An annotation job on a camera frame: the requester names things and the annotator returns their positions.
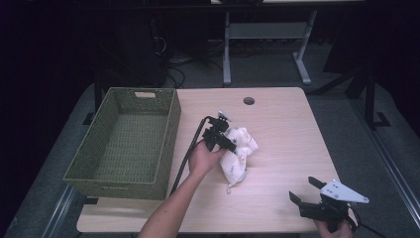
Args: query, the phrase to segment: wicker basket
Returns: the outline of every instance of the wicker basket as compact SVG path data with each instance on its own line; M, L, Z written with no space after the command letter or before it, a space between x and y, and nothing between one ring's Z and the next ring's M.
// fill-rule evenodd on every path
M110 88L63 180L88 196L164 200L180 113L175 89Z

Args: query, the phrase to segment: cable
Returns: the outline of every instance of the cable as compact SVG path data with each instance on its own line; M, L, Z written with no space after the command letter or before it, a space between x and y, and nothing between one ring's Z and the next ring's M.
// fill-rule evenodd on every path
M192 138L192 141L191 141L191 144L189 145L188 150L186 151L184 159L182 160L181 167L179 168L178 174L176 175L176 179L175 179L175 182L173 183L172 190L170 191L169 196L171 196L176 191L176 189L178 188L178 184L179 184L179 181L182 177L182 172L183 172L183 170L185 168L185 165L188 161L189 155L191 154L192 150L194 149L195 144L197 144L198 136L200 135L200 132L203 129L204 123L206 122L206 120L208 118L210 118L210 117L207 116L204 119L202 119L201 122L200 122L200 125L197 128L197 131L195 131L195 135Z
M363 224L362 223L362 220L361 220L361 217L359 216L359 214L352 207L349 206L349 208L353 211L353 213L356 216L356 220L358 221L358 228L362 226L362 227L366 228L368 231L374 233L375 235L377 235L377 236L379 236L381 238L386 238L386 236L384 236L380 232L378 232L378 231L374 230L373 228L371 228L371 227Z
M173 86L174 86L174 88L179 88L179 87L183 87L183 83L185 82L185 73L183 72L183 71L181 71L181 70L179 70L179 69L177 69L177 68L174 68L174 67L168 67L167 69L172 69L172 70L175 70L175 71L177 71L177 72L179 72L181 75L182 75L182 81L181 82L177 82L176 80L175 80L175 78L168 72L167 73L167 76L170 78L170 80L172 80L172 82L173 82Z

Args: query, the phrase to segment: wooden table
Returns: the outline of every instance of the wooden table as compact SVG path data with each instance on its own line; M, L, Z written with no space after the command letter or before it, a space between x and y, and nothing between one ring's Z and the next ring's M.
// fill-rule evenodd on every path
M220 88L177 90L182 113L168 191L192 137L205 116L223 110L246 127L260 148L248 160L246 179L227 194L227 181L216 168L197 189L180 232L229 233L316 231L289 200L291 190L303 201L319 202L319 189L308 183L338 179L337 172L300 88ZM246 105L252 97L254 105ZM183 180L188 174L185 168ZM139 232L161 201L120 198L85 204L77 223L81 232Z

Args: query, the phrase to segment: hand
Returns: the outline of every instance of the hand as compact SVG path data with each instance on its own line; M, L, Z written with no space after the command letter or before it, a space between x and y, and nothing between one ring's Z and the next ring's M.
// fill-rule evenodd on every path
M319 234L322 238L352 238L353 231L350 227L349 222L344 220L339 224L337 231L330 233L328 231L327 222L314 220L316 227L318 228Z
M219 149L216 152L210 152L204 141L195 145L188 159L189 172L191 175L197 175L204 178L219 163L225 155L227 149Z

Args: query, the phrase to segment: white cloth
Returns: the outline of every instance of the white cloth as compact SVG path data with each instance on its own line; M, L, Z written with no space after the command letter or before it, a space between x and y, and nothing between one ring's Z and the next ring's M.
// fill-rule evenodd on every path
M227 192L231 187L245 179L247 175L247 157L259 148L256 141L248 133L247 128L229 128L225 137L236 146L235 152L228 151L220 160L225 177L228 180Z

